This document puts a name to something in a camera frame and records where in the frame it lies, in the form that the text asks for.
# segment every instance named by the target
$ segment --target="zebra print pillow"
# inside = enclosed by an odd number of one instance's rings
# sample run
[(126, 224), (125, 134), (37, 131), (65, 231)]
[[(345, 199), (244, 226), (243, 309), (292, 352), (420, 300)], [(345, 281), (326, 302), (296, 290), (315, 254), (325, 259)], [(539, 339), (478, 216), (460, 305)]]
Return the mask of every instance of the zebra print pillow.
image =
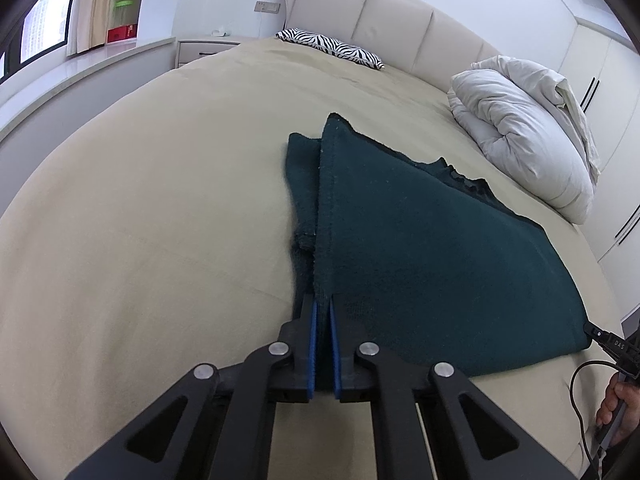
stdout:
[(328, 38), (322, 34), (314, 34), (299, 28), (287, 28), (277, 33), (276, 38), (282, 41), (289, 41), (289, 43), (312, 46), (313, 48), (322, 50), (326, 54), (331, 54), (341, 59), (348, 59), (349, 61), (368, 66), (375, 70), (381, 70), (385, 67), (382, 60), (375, 54), (367, 52), (359, 46), (343, 43), (340, 40), (334, 40), (334, 38)]

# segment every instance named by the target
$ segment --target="curtain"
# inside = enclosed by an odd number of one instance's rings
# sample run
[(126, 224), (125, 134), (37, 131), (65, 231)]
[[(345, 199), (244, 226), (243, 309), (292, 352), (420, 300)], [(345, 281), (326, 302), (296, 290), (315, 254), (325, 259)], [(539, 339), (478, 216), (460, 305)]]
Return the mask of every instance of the curtain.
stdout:
[(71, 9), (67, 54), (84, 52), (94, 46), (104, 44), (107, 38), (110, 13), (111, 0), (74, 0)]

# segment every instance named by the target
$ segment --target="dark green cloth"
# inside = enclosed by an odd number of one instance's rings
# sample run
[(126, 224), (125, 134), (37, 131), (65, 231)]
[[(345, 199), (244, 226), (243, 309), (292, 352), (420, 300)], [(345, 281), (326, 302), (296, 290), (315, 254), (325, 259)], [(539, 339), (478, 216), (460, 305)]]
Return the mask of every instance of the dark green cloth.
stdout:
[(448, 361), (468, 376), (589, 345), (575, 284), (544, 229), (483, 179), (443, 158), (414, 162), (329, 115), (321, 139), (291, 134), (286, 159), (298, 225), (296, 301), (319, 302), (320, 368), (330, 366), (328, 305), (408, 362)]

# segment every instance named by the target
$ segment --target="triangular cutout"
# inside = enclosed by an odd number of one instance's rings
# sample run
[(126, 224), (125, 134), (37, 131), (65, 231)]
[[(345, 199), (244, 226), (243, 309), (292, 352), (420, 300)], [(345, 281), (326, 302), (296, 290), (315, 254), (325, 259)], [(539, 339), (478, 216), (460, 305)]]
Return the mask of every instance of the triangular cutout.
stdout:
[(500, 455), (518, 449), (518, 441), (513, 435), (493, 420), (471, 397), (463, 394), (458, 397), (458, 400), (471, 432), (474, 434), (482, 458), (493, 460)]
[(187, 397), (180, 396), (127, 442), (127, 450), (158, 463), (164, 458), (171, 437), (187, 406)]

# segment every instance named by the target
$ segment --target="wardrobe handle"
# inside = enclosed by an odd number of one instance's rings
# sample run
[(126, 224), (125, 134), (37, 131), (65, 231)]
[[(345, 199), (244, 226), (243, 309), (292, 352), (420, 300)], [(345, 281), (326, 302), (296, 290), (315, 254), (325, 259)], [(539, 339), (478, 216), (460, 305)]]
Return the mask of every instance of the wardrobe handle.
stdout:
[(582, 108), (582, 105), (587, 100), (587, 95), (589, 95), (589, 92), (591, 91), (591, 87), (593, 86), (593, 83), (595, 83), (595, 81), (596, 81), (596, 78), (592, 77), (591, 78), (591, 84), (589, 85), (589, 88), (587, 88), (587, 91), (584, 93), (584, 97), (582, 98), (582, 101), (580, 102), (580, 108)]
[(622, 229), (620, 229), (620, 231), (618, 231), (618, 232), (616, 233), (616, 235), (614, 236), (614, 238), (618, 238), (618, 237), (620, 236), (620, 233), (621, 233), (622, 231), (624, 231), (624, 230), (625, 230), (625, 228), (626, 228), (626, 226), (628, 226), (628, 225), (629, 225), (629, 223), (634, 219), (634, 216), (636, 216), (636, 213), (638, 212), (638, 210), (639, 210), (639, 209), (640, 209), (640, 205), (639, 205), (638, 207), (636, 207), (636, 210), (635, 210), (635, 211), (633, 211), (633, 213), (631, 213), (631, 216), (629, 217), (629, 220), (627, 220), (627, 221), (625, 222), (625, 224), (622, 226)]
[(584, 111), (587, 111), (587, 108), (589, 108), (589, 105), (591, 104), (591, 100), (593, 99), (593, 96), (596, 95), (596, 90), (598, 89), (598, 86), (600, 85), (600, 80), (598, 79), (598, 82), (596, 83), (595, 88), (593, 89), (593, 93), (591, 94), (591, 97), (589, 97), (589, 100), (587, 101), (587, 105), (584, 107)]
[(629, 229), (629, 231), (627, 231), (626, 234), (622, 237), (622, 240), (618, 242), (618, 245), (622, 245), (622, 242), (624, 242), (626, 240), (626, 237), (628, 237), (631, 234), (631, 231), (633, 231), (634, 228), (638, 225), (638, 222), (640, 222), (640, 217), (636, 219), (634, 224), (631, 226), (631, 229)]

